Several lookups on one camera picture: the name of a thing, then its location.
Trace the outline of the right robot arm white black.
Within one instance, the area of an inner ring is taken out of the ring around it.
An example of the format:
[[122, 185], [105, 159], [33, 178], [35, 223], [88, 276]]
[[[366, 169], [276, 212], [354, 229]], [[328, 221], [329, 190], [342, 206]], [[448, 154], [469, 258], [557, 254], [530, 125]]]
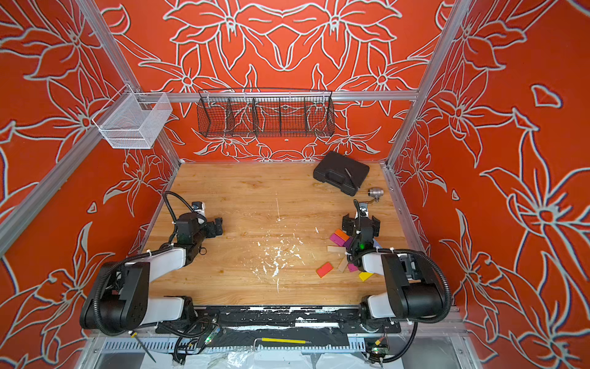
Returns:
[[361, 272], [381, 275], [385, 292], [368, 295], [359, 304], [364, 324], [412, 321], [436, 324], [450, 313], [450, 284], [442, 269], [423, 252], [377, 245], [380, 220], [369, 215], [368, 204], [353, 201], [356, 215], [345, 215], [342, 231], [350, 236], [347, 261]]

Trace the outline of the natural wood block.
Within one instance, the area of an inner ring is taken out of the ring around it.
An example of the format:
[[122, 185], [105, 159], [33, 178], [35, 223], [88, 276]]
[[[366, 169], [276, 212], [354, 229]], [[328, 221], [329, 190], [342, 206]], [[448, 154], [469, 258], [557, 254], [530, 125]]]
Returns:
[[327, 246], [327, 251], [330, 253], [345, 253], [347, 250], [339, 246]]

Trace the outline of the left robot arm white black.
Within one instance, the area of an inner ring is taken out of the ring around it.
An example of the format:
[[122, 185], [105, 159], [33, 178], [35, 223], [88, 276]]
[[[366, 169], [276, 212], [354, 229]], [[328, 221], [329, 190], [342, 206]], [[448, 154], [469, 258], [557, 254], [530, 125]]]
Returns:
[[208, 220], [203, 202], [190, 203], [175, 192], [163, 193], [167, 208], [171, 208], [171, 198], [178, 199], [187, 212], [181, 215], [169, 212], [174, 229], [167, 242], [155, 251], [103, 264], [81, 309], [81, 328], [114, 337], [155, 326], [181, 338], [195, 336], [198, 316], [192, 299], [188, 296], [154, 298], [149, 292], [150, 285], [205, 255], [204, 241], [223, 235], [224, 221]]

